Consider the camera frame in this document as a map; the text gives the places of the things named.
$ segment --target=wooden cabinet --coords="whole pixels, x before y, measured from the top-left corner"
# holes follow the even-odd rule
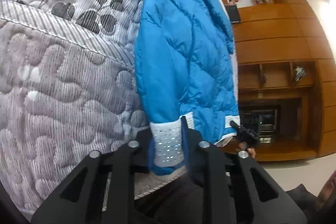
[[[295,140],[257,148],[257,159],[294,160],[336,152],[336,65],[324,31],[306,0],[239,9],[234,24],[239,101],[300,98]],[[296,66],[306,76],[294,83]],[[225,151],[234,149],[229,144]]]

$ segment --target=bed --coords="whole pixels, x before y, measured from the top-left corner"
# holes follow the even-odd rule
[[[91,150],[115,151],[152,122],[135,69],[143,2],[0,0],[0,180],[22,212]],[[234,52],[230,60],[237,102]],[[136,198],[183,172],[138,176]]]

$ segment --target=white tile floor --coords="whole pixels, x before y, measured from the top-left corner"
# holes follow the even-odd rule
[[[336,170],[336,154],[308,161],[268,162],[261,165],[285,191],[302,183],[317,196]]]

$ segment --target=silver bolt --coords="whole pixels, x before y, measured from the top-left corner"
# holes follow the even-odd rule
[[[137,141],[130,141],[128,143],[128,146],[131,147],[131,148],[136,148],[139,146],[139,143]]]
[[[208,148],[210,147],[210,144],[207,141],[201,141],[198,144],[201,148]]]
[[[240,150],[240,151],[238,152],[238,156],[241,157],[242,159],[245,159],[245,158],[247,158],[247,157],[249,156],[249,154],[248,154],[248,152],[245,151],[245,150]]]
[[[98,158],[100,156],[100,152],[98,150],[92,150],[90,153],[89,153],[89,156],[90,158]]]

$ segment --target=human hand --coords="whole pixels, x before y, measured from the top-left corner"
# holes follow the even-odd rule
[[[240,151],[240,150],[244,150],[245,149],[245,145],[244,143],[240,143],[238,145],[238,148],[236,149],[236,151]],[[249,147],[246,149],[246,151],[251,155],[252,158],[255,158],[255,149],[253,147]]]

